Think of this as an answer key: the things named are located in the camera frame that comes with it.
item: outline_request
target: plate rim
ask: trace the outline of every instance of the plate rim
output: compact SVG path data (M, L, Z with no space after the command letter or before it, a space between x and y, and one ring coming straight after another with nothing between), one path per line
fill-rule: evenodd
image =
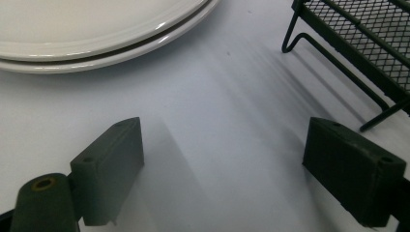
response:
M14 72L14 73L32 73L32 74L55 74L55 73L77 73L94 69L99 69L111 65L115 65L121 62L125 62L144 55L152 50L164 46L178 37L184 35L196 24L202 21L220 2L221 0L208 0L206 3L190 15L191 19L181 23L175 29L170 30L169 33L164 33L158 36L155 40L149 41L144 45L130 48L122 48L125 51L118 52L114 55L103 56L103 54L79 59L80 62L65 61L64 64L58 64L60 62L25 62L25 61L11 61L0 59L0 70Z
M179 14L167 11L148 26L128 28L102 37L63 43L13 43L0 41L0 59L27 62L54 62L80 59L103 54L135 44L161 33L196 12L207 0L196 0Z

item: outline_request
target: metal wire frame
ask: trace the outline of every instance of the metal wire frame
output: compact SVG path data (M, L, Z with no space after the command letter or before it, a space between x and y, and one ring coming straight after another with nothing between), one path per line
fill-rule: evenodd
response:
M382 108L383 112L365 123L361 131L400 109L410 114L410 22L409 13L403 10L410 4L408 0L391 1L396 2L295 0L295 13L281 48L287 53L300 39L307 40ZM288 45L299 17L397 104L389 107L310 35L301 33Z

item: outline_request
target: white plate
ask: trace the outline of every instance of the white plate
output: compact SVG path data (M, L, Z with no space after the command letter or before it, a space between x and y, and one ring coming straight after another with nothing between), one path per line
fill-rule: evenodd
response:
M206 0L2 0L0 58L62 61L135 44Z
M0 59L0 69L17 73L74 73L124 62L177 39L205 18L214 9L219 1L220 0L209 0L195 13L187 17L186 20L181 21L174 27L169 28L153 38L147 39L140 43L132 44L119 50L94 57L61 62L38 63Z

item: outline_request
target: bolt hole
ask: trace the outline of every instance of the bolt hole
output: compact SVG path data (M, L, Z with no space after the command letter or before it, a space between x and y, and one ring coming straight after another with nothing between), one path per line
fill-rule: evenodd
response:
M382 161L384 161L384 162L393 162L392 159L386 158L386 157L382 158Z
M46 190L52 187L55 184L55 179L54 178L45 178L37 181L34 183L32 186L33 191L41 191L41 190Z
M92 158L86 158L86 159L84 159L83 161L85 161L85 162L91 162L91 161L94 161L94 159L92 159Z

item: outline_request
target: clamp jaw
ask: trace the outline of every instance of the clamp jaw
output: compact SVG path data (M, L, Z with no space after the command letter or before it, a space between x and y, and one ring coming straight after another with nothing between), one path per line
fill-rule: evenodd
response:
M366 227L384 227L390 215L410 231L406 162L347 127L311 118L303 165Z
M26 183L15 209L0 216L0 231L78 232L81 218L85 225L115 223L143 164L139 118L119 122L71 161L70 175Z

